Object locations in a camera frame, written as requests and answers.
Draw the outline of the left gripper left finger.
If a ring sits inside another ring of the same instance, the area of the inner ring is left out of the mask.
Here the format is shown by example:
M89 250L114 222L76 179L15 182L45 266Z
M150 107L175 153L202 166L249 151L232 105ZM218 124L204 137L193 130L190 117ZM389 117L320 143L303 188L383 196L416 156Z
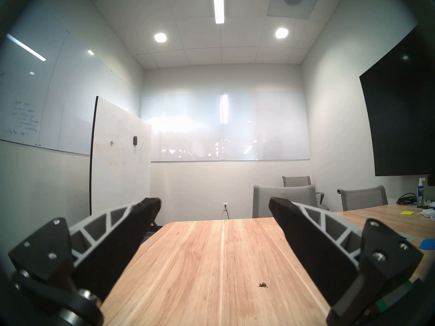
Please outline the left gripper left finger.
M145 198L71 227L56 217L23 238L8 252L7 325L103 325L101 305L160 209Z

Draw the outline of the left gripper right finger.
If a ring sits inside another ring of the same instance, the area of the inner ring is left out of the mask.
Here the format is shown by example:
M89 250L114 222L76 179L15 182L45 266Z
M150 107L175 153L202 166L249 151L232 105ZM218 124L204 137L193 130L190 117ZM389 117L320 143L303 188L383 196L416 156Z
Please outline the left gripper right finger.
M423 254L404 236L376 219L361 229L338 214L278 197L269 210L329 304L327 325L424 325L423 282L410 280Z

